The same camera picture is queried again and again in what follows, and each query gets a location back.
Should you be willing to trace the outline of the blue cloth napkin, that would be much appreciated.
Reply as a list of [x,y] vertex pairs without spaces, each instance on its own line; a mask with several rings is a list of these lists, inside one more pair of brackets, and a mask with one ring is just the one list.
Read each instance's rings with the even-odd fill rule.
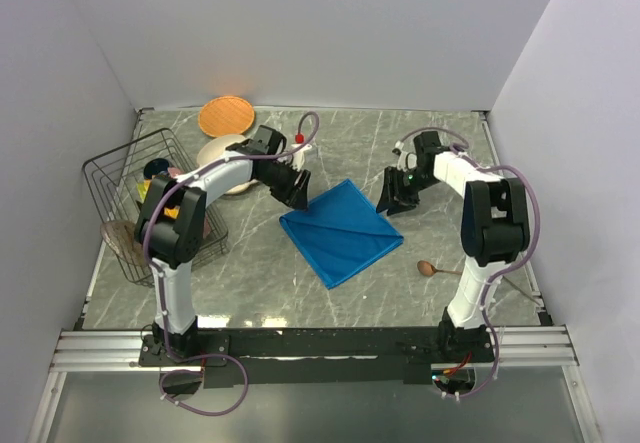
[[284,232],[327,289],[400,247],[404,237],[349,179],[280,217]]

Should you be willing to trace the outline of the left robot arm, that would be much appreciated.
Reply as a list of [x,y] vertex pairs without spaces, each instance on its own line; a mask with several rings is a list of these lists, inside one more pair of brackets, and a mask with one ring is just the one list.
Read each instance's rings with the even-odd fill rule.
[[286,137],[262,125],[255,137],[228,146],[204,166],[176,178],[161,174],[151,180],[134,237],[154,280],[152,331],[173,363],[188,364],[200,353],[191,273],[208,208],[230,189],[258,181],[287,207],[305,210],[310,172],[302,165],[312,141],[298,136],[287,149]]

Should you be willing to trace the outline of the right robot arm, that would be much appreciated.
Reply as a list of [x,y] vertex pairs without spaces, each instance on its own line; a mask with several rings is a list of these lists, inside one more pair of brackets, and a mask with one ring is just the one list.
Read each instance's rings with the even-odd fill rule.
[[452,362],[483,348],[488,309],[506,270],[530,245],[530,227],[524,182],[483,168],[466,154],[468,144],[441,143],[438,131],[427,128],[409,134],[413,149],[398,140],[394,166],[384,170],[376,211],[388,216],[411,211],[419,194],[438,183],[463,200],[460,240],[465,253],[456,293],[438,325],[437,348]]

